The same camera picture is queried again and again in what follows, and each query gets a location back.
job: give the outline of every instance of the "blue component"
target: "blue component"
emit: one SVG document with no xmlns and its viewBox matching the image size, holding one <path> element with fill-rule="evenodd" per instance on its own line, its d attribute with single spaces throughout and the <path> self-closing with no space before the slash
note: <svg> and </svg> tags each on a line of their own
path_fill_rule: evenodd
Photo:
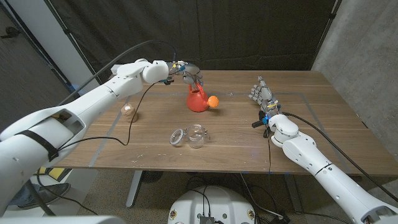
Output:
<svg viewBox="0 0 398 224">
<path fill-rule="evenodd" d="M 267 116 L 267 115 L 266 115 L 265 118 L 262 119 L 262 122 L 263 122 L 264 124 L 268 124 L 268 116 Z"/>
</svg>

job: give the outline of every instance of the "shoe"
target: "shoe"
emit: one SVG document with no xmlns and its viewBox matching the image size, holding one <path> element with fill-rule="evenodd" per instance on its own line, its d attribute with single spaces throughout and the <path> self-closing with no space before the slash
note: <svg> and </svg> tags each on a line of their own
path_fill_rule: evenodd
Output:
<svg viewBox="0 0 398 224">
<path fill-rule="evenodd" d="M 70 184 L 68 184 L 68 183 L 55 184 L 55 185 L 46 186 L 46 188 L 51 190 L 51 192 L 53 192 L 57 195 L 64 196 L 70 190 Z M 40 187 L 40 189 L 37 193 L 39 194 L 40 198 L 43 200 L 43 202 L 46 205 L 49 205 L 53 202 L 56 202 L 58 199 L 60 199 L 60 197 L 57 197 L 57 196 L 51 194 L 50 192 L 45 190 L 43 187 Z M 24 209 L 24 210 L 36 208 L 38 206 L 39 206 L 39 204 L 34 199 L 25 205 L 18 205 L 18 207 L 20 209 Z"/>
</svg>

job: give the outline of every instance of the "robotic arm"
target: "robotic arm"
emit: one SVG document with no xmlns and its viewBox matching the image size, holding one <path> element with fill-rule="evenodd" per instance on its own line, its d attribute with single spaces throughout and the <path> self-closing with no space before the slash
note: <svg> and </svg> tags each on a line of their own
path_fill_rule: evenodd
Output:
<svg viewBox="0 0 398 224">
<path fill-rule="evenodd" d="M 183 75 L 186 83 L 203 85 L 198 67 L 186 62 L 148 62 L 139 59 L 121 65 L 117 75 L 79 99 L 47 108 L 18 120 L 0 134 L 0 216 L 9 201 L 40 166 L 50 167 L 67 157 L 83 139 L 90 125 L 118 100 L 142 90 L 147 83 L 174 80 Z"/>
<path fill-rule="evenodd" d="M 262 122 L 274 132 L 272 142 L 281 147 L 291 161 L 311 173 L 353 223 L 366 223 L 366 220 L 370 223 L 398 222 L 398 208 L 367 193 L 329 161 L 310 136 L 301 133 L 294 122 L 279 113 L 275 105 L 277 100 L 272 97 L 262 77 L 259 81 L 261 86 L 255 85 L 249 97 L 258 102 L 266 113 L 266 119 Z"/>
</svg>

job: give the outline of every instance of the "orange ball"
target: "orange ball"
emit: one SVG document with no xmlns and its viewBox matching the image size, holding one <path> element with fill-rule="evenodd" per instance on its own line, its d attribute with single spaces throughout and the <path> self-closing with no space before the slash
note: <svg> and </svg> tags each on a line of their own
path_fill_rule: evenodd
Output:
<svg viewBox="0 0 398 224">
<path fill-rule="evenodd" d="M 212 108 L 215 108 L 218 106 L 218 98 L 216 96 L 211 96 L 207 100 L 207 104 L 211 106 Z"/>
</svg>

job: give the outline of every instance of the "concrete wall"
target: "concrete wall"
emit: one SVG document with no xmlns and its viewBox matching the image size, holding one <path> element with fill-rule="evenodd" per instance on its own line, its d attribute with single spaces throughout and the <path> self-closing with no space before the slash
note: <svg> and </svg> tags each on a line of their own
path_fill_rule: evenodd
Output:
<svg viewBox="0 0 398 224">
<path fill-rule="evenodd" d="M 344 0 L 312 70 L 398 161 L 398 1 Z"/>
<path fill-rule="evenodd" d="M 0 1 L 8 9 L 4 0 Z M 93 76 L 43 0 L 8 2 L 72 84 L 81 85 Z M 97 86 L 93 80 L 83 90 L 88 92 Z"/>
</svg>

